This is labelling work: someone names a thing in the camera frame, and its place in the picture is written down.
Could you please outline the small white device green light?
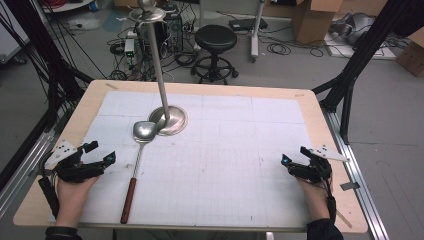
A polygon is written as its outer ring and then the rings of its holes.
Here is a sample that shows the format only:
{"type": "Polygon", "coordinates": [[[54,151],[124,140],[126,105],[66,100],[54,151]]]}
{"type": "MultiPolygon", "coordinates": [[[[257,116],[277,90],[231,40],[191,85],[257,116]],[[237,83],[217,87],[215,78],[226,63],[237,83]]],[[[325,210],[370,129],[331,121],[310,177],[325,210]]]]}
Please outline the small white device green light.
{"type": "Polygon", "coordinates": [[[134,39],[126,39],[124,53],[126,56],[127,64],[129,66],[134,66],[136,64],[136,51],[135,51],[135,40],[134,39]]]}

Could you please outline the tall open cardboard box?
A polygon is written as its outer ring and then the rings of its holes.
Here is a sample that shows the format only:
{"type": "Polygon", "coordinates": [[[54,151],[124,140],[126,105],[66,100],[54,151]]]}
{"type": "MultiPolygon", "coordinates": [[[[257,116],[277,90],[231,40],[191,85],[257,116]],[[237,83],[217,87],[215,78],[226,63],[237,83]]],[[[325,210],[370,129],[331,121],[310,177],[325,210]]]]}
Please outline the tall open cardboard box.
{"type": "Polygon", "coordinates": [[[343,0],[296,0],[291,19],[296,42],[308,46],[322,46],[333,17],[343,0]]]}

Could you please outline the black computer tower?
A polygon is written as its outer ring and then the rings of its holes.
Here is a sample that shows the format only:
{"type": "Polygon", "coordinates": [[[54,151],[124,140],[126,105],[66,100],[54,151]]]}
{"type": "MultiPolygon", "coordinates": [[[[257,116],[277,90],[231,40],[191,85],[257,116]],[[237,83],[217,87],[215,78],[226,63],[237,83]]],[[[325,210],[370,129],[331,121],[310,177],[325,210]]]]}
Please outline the black computer tower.
{"type": "Polygon", "coordinates": [[[167,14],[164,18],[165,43],[170,52],[183,51],[182,18],[178,13],[167,14]]]}

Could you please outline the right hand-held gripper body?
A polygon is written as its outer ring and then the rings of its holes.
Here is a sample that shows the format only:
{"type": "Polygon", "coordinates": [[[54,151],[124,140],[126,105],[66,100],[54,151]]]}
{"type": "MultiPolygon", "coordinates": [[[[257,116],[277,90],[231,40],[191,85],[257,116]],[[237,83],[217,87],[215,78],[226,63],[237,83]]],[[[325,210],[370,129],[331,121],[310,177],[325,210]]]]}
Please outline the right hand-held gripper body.
{"type": "Polygon", "coordinates": [[[309,159],[308,165],[303,165],[293,162],[287,167],[288,173],[294,177],[309,181],[311,183],[318,183],[321,180],[328,180],[332,175],[332,167],[329,159],[342,162],[348,162],[349,159],[337,151],[327,148],[325,145],[320,148],[311,149],[314,157],[309,159]]]}

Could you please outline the grey white headset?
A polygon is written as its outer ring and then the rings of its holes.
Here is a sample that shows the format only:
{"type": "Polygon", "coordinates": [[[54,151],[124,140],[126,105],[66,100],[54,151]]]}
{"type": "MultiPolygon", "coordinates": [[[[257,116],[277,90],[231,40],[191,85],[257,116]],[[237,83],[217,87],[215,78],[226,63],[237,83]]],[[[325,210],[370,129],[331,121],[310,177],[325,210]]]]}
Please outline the grey white headset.
{"type": "Polygon", "coordinates": [[[349,45],[354,46],[370,30],[374,22],[375,19],[365,13],[347,13],[333,21],[328,32],[337,34],[349,45]]]}

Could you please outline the white grid mat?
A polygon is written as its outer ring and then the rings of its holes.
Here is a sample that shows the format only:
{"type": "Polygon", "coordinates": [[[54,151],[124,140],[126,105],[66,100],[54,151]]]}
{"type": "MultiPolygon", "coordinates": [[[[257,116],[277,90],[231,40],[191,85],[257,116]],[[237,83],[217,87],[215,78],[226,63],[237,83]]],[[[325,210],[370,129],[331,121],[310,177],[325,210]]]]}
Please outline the white grid mat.
{"type": "Polygon", "coordinates": [[[308,221],[304,194],[281,158],[306,163],[311,144],[296,100],[171,94],[188,114],[185,129],[135,142],[135,122],[158,107],[156,93],[109,92],[84,139],[116,161],[93,186],[82,222],[117,224],[129,180],[137,179],[129,224],[171,227],[300,229],[308,221]]]}

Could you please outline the metal spatula with wooden handle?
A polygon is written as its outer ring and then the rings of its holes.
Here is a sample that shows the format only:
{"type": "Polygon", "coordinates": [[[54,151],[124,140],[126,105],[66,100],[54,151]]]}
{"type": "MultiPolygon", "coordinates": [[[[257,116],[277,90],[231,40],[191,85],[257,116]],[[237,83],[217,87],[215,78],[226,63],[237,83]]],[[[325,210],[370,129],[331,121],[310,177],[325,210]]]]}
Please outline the metal spatula with wooden handle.
{"type": "Polygon", "coordinates": [[[152,142],[157,134],[157,125],[150,121],[138,121],[133,126],[133,138],[139,144],[136,162],[134,165],[133,175],[130,179],[120,223],[126,224],[129,219],[130,210],[132,206],[133,196],[137,183],[137,171],[141,159],[143,149],[146,144],[152,142]]]}

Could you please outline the black frame stand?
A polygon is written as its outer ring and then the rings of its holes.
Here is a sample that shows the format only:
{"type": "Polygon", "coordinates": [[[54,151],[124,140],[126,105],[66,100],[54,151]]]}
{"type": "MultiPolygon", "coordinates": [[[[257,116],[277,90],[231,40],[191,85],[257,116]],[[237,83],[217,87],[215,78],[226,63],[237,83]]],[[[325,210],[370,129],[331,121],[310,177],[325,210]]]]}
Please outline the black frame stand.
{"type": "Polygon", "coordinates": [[[77,83],[77,78],[85,83],[91,83],[93,78],[63,59],[29,0],[4,0],[4,3],[47,65],[45,73],[42,73],[34,62],[40,78],[45,79],[49,85],[47,94],[49,109],[57,110],[65,102],[78,104],[85,91],[77,83]]]}
{"type": "Polygon", "coordinates": [[[424,0],[388,0],[341,73],[313,89],[315,94],[329,90],[320,101],[320,106],[328,112],[335,113],[338,104],[343,102],[339,133],[345,143],[349,143],[350,111],[357,78],[391,32],[409,36],[423,26],[424,0]]]}

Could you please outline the metal stand with round base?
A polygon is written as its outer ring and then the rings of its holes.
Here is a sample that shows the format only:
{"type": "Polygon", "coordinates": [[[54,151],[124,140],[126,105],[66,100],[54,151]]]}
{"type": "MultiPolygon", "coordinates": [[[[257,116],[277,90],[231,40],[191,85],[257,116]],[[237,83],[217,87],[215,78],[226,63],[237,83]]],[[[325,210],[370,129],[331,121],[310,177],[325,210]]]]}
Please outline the metal stand with round base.
{"type": "Polygon", "coordinates": [[[187,126],[188,115],[181,107],[168,104],[154,27],[155,23],[164,20],[166,12],[156,6],[156,0],[137,0],[137,3],[138,8],[130,12],[129,18],[147,28],[155,77],[162,103],[161,107],[149,115],[149,120],[157,123],[159,135],[172,136],[180,133],[187,126]]]}

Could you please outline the black round stool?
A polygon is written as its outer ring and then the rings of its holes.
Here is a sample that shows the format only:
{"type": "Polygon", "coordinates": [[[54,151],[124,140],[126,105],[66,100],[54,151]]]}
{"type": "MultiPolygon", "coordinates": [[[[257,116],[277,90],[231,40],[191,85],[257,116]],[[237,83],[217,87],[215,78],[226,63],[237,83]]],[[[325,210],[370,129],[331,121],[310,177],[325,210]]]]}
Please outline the black round stool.
{"type": "Polygon", "coordinates": [[[210,82],[223,81],[226,78],[236,78],[239,72],[220,54],[231,50],[237,44],[236,34],[229,28],[221,25],[205,25],[195,34],[195,43],[209,53],[209,56],[198,59],[191,67],[191,74],[199,77],[199,84],[204,80],[210,82]]]}

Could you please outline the small brown cardboard box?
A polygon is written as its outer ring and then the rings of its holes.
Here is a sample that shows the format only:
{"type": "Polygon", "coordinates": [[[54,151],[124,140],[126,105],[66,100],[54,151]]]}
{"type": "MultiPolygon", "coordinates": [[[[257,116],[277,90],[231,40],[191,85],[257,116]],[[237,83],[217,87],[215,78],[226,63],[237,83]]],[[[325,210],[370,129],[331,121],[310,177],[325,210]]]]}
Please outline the small brown cardboard box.
{"type": "Polygon", "coordinates": [[[416,77],[424,77],[424,27],[409,36],[410,44],[396,62],[416,77]]]}

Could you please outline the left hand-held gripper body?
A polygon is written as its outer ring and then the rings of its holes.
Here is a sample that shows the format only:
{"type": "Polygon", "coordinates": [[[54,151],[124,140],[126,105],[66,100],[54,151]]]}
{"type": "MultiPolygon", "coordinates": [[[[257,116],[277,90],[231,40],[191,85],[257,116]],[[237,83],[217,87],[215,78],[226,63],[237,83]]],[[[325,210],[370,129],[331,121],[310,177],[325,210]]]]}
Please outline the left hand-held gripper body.
{"type": "Polygon", "coordinates": [[[100,176],[106,168],[97,165],[99,162],[84,163],[79,147],[69,141],[62,140],[44,163],[45,167],[53,166],[53,171],[65,182],[82,183],[92,177],[100,176]]]}

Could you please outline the person's left hand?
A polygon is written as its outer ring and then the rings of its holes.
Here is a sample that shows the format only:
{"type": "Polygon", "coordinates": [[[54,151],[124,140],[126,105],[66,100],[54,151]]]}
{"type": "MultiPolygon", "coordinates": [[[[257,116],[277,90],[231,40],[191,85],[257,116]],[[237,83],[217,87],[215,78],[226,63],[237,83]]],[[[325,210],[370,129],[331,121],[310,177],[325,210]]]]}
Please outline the person's left hand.
{"type": "Polygon", "coordinates": [[[56,226],[72,228],[78,226],[90,189],[97,180],[98,177],[90,178],[82,183],[69,183],[62,179],[58,180],[59,212],[56,217],[56,226]]]}

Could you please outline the flat black device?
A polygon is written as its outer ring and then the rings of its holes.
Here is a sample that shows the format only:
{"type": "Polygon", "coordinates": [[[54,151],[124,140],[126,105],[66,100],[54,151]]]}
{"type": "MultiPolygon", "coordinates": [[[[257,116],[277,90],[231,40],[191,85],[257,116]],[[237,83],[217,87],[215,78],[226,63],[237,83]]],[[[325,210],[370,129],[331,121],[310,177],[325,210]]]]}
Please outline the flat black device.
{"type": "Polygon", "coordinates": [[[233,31],[250,31],[255,28],[255,19],[230,20],[229,26],[233,31]]]}

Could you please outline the person's right hand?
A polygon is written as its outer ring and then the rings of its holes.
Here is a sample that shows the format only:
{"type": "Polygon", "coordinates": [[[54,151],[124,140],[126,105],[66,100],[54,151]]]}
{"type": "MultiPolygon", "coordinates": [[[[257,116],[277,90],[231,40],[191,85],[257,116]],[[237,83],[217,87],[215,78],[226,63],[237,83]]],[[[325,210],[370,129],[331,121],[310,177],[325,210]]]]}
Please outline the person's right hand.
{"type": "Polygon", "coordinates": [[[329,219],[330,213],[327,206],[327,192],[324,184],[312,184],[299,178],[296,181],[304,191],[311,220],[329,219]]]}

